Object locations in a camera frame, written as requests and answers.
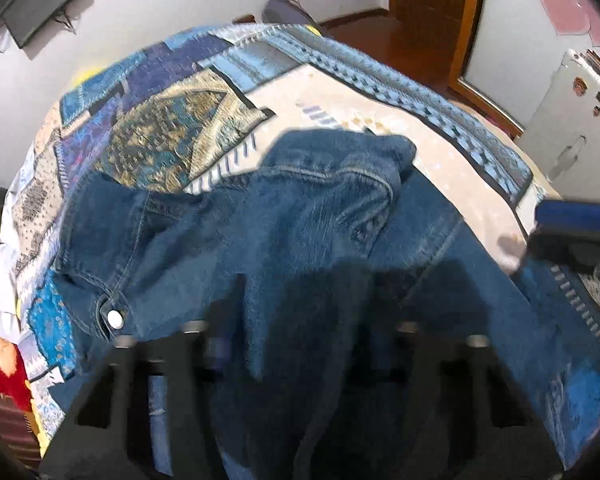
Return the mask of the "patchwork patterned bed cover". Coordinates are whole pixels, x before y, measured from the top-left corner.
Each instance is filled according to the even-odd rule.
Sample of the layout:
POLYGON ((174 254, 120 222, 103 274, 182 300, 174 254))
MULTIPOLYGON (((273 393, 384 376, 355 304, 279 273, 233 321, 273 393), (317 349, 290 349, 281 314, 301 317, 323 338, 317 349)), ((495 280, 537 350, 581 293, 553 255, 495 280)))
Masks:
POLYGON ((55 269, 79 180, 98 171, 127 188, 199 195, 257 170, 284 134, 300 130, 402 136, 414 146, 414 168, 503 272, 533 257, 534 211, 554 200, 552 190, 464 110, 304 26, 182 32, 66 93, 6 194, 0 337, 17 345, 50 442, 91 379, 76 368, 55 269))

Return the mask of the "grey purple backpack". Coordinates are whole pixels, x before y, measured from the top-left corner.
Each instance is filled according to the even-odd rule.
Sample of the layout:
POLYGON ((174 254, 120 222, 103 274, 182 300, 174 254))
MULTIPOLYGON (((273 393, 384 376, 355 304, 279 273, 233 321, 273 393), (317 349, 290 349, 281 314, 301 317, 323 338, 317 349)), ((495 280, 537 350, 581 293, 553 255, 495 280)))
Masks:
POLYGON ((263 23, 310 26, 321 35, 326 34, 326 29, 318 24, 297 0, 268 0, 262 10, 261 18, 263 23))

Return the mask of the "colourful plush blanket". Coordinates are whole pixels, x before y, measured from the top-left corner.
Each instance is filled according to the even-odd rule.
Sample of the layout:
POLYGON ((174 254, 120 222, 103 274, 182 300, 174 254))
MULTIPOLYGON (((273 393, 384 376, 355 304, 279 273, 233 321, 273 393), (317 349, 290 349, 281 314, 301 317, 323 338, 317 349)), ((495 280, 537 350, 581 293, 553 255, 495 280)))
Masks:
POLYGON ((32 393, 20 352, 15 344, 0 337, 0 394, 9 396, 23 412, 43 457, 50 441, 41 429, 40 416, 34 407, 32 393))

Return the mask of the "blue denim jacket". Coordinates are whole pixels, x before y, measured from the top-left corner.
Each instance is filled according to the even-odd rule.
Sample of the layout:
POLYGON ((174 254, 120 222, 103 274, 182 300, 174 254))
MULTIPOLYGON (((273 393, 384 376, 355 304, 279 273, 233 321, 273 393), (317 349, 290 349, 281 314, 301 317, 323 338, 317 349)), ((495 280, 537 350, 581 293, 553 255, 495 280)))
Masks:
MULTIPOLYGON (((477 336, 565 474, 600 446, 600 314, 562 266, 526 257, 503 272, 414 154, 402 136, 300 130, 199 195, 89 172, 55 261, 76 368, 92 378, 121 336, 205 322, 223 479, 373 479, 372 326, 477 336)), ((149 415, 161 472, 162 376, 149 415)))

